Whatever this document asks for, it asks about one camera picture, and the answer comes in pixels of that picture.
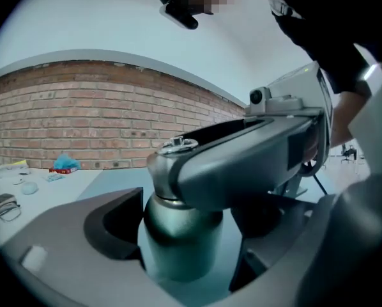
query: metal cylinder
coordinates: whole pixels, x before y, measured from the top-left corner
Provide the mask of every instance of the metal cylinder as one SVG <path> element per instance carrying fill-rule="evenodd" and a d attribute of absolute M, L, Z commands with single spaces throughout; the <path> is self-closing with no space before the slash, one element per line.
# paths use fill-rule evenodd
<path fill-rule="evenodd" d="M 222 212 L 202 212 L 153 193 L 144 210 L 144 224 L 162 275 L 188 282 L 210 271 L 217 254 Z"/>

